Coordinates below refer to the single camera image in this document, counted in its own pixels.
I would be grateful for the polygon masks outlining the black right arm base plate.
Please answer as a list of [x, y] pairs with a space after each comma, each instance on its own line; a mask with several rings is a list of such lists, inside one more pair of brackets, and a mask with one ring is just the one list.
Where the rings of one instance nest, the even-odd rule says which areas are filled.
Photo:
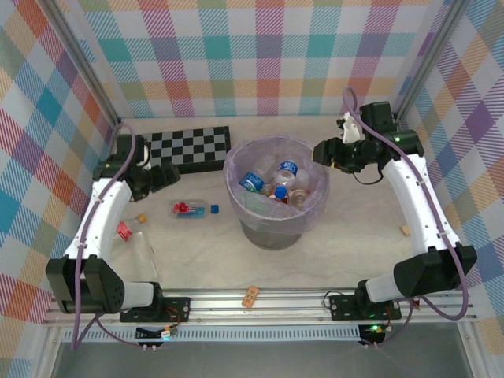
[[330, 295], [328, 309], [333, 321], [388, 321], [400, 320], [402, 313], [392, 301], [360, 302], [355, 295]]

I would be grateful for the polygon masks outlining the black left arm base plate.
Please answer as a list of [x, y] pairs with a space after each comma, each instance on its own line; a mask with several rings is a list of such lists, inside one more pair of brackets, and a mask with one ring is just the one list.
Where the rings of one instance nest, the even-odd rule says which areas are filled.
[[179, 324], [189, 320], [189, 297], [159, 297], [147, 307], [134, 307], [120, 314], [122, 323]]

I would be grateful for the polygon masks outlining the black grey chessboard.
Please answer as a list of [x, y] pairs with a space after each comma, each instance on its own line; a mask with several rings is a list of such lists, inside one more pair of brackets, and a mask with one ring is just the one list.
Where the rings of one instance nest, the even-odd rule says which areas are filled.
[[180, 174], [220, 171], [231, 149], [229, 126], [143, 134], [151, 164], [171, 162]]

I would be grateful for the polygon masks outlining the aluminium front rail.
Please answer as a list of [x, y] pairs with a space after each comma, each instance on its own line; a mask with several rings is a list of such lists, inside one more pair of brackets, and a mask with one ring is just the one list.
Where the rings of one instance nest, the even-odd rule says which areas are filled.
[[[182, 325], [201, 326], [266, 326], [329, 324], [331, 316], [322, 305], [325, 293], [322, 289], [260, 289], [250, 309], [242, 306], [246, 289], [236, 290], [179, 290], [165, 291], [165, 297], [189, 297], [191, 310], [188, 322]], [[427, 295], [443, 312], [455, 315], [461, 309], [460, 291], [442, 291]], [[70, 327], [74, 315], [62, 313], [53, 300], [47, 310], [43, 325]], [[437, 323], [447, 321], [421, 301], [421, 309], [413, 312], [413, 323]]]

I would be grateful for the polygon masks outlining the wooden domino tile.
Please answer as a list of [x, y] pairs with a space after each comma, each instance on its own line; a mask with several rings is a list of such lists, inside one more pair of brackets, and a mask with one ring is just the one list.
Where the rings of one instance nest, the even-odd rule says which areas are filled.
[[260, 289], [258, 287], [255, 287], [255, 286], [249, 286], [243, 300], [242, 300], [242, 306], [243, 307], [246, 307], [247, 309], [250, 309], [256, 299], [257, 299], [257, 296], [259, 294], [259, 291]]

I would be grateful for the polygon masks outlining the clear bottle with blue liquid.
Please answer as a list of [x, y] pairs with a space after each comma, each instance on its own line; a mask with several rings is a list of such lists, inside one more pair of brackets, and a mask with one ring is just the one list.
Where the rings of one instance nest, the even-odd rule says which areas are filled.
[[220, 212], [217, 204], [209, 204], [199, 199], [177, 200], [171, 205], [169, 215], [176, 219], [199, 219]]

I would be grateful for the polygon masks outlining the clear jar red lid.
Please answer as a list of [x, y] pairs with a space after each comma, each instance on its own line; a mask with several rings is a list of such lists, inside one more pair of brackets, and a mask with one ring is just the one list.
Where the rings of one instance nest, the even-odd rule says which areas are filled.
[[123, 220], [116, 227], [117, 236], [128, 242], [129, 239], [136, 233], [137, 227], [131, 220]]

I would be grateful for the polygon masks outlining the aluminium frame post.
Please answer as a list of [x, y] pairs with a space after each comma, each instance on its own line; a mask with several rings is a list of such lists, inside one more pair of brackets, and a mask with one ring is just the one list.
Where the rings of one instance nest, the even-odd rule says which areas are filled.
[[54, 27], [77, 71], [83, 76], [84, 82], [94, 95], [106, 119], [114, 125], [119, 124], [120, 118], [113, 108], [113, 104], [109, 100], [105, 88], [98, 80], [97, 75], [91, 67], [91, 63], [86, 58], [77, 38], [72, 32], [69, 23], [65, 19], [63, 12], [60, 10], [57, 0], [37, 0], [37, 2]]
[[428, 75], [439, 60], [470, 2], [471, 0], [442, 0], [395, 102], [395, 118], [402, 124], [406, 123], [407, 113], [415, 103]]

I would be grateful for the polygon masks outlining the small bottle blue white label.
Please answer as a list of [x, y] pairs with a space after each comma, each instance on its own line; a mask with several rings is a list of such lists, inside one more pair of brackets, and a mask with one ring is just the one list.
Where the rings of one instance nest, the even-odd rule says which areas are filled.
[[265, 185], [264, 180], [254, 172], [248, 172], [239, 184], [250, 192], [260, 193]]

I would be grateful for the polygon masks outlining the black controller board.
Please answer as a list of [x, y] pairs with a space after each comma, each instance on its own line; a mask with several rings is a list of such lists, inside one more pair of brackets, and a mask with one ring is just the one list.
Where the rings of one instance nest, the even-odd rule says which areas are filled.
[[360, 344], [364, 346], [380, 344], [386, 338], [387, 326], [385, 324], [360, 324], [358, 331], [361, 338]]
[[163, 328], [137, 328], [135, 330], [136, 339], [159, 339], [169, 341], [177, 334], [176, 326], [165, 326]]

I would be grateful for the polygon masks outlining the Pepsi label plastic bottle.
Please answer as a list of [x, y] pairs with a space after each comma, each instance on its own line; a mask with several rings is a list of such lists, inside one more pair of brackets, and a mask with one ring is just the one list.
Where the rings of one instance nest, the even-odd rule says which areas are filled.
[[292, 187], [295, 184], [298, 166], [293, 161], [282, 161], [275, 173], [278, 185]]

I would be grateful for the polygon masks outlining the grey mesh waste bin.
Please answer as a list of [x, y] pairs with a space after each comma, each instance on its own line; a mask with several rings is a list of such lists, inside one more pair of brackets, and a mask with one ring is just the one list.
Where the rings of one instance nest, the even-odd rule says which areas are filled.
[[[278, 184], [275, 182], [275, 177], [274, 177], [274, 184], [275, 187], [278, 186]], [[271, 189], [268, 184], [264, 186], [265, 193], [267, 195], [270, 195], [271, 198], [275, 200], [279, 200], [273, 197], [272, 193], [274, 191], [274, 188]], [[288, 195], [284, 200], [280, 200], [283, 203], [288, 203], [288, 196], [291, 191], [295, 190], [295, 185], [292, 187], [287, 187], [288, 189]], [[289, 246], [294, 245], [295, 243], [298, 242], [298, 240], [302, 237], [304, 234], [295, 234], [295, 235], [289, 235], [289, 234], [284, 234], [284, 233], [271, 233], [271, 232], [258, 232], [254, 231], [251, 228], [247, 227], [242, 221], [240, 221], [243, 233], [245, 236], [255, 245], [258, 246], [262, 249], [266, 250], [282, 250], [286, 249]]]

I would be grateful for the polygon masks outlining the purple plastic bin liner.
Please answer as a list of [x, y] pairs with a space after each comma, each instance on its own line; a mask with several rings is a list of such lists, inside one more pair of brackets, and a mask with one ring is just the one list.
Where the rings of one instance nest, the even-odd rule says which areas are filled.
[[[298, 169], [309, 173], [310, 195], [302, 209], [271, 198], [264, 188], [255, 193], [239, 184], [246, 173], [252, 172], [254, 162], [265, 155], [276, 159], [275, 168], [267, 176], [260, 176], [271, 189], [282, 161], [293, 161]], [[311, 230], [324, 212], [329, 195], [327, 169], [312, 161], [312, 150], [305, 140], [292, 135], [245, 139], [232, 147], [224, 161], [224, 183], [239, 219], [258, 232], [295, 235]]]

